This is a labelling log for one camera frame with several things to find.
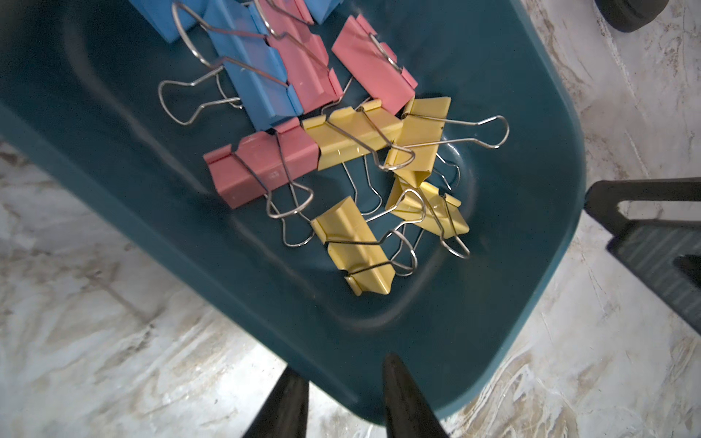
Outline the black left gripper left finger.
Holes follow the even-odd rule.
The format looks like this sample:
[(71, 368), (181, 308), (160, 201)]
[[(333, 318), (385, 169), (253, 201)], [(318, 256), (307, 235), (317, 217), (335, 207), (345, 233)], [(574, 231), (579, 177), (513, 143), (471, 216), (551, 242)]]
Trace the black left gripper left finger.
[(288, 366), (244, 437), (300, 437), (307, 434), (309, 381)]

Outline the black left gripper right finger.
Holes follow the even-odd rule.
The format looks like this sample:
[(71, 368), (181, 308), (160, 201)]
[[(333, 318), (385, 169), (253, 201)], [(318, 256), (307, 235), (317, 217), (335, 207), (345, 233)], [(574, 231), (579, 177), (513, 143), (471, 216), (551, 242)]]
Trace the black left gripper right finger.
[(401, 358), (383, 360), (383, 400), (388, 437), (447, 437)]

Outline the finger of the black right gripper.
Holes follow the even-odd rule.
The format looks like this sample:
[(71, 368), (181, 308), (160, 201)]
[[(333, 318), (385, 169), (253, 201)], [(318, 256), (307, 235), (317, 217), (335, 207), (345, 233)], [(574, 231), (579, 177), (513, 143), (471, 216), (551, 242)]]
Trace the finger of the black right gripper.
[(700, 179), (599, 181), (584, 211), (613, 235), (607, 251), (700, 332), (700, 222), (629, 219), (618, 204), (700, 201)]

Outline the teal plastic storage box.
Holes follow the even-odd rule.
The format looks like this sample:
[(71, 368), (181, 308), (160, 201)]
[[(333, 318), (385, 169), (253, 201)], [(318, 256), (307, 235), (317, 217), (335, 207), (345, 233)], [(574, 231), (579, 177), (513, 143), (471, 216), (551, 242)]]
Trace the teal plastic storage box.
[[(388, 296), (353, 295), (319, 241), (282, 244), (263, 201), (230, 210), (204, 162), (253, 132), (231, 108), (191, 127), (162, 110), (162, 80), (206, 70), (126, 1), (1, 5), (1, 134), (211, 304), (361, 418), (384, 420), (382, 362), (400, 355), (440, 417), (479, 394), (562, 260), (586, 190), (582, 130), (519, 1), (347, 1), (327, 44), (363, 15), (418, 83), (449, 96), (443, 155), (469, 259), (434, 235)], [(496, 150), (463, 143), (471, 134)]]

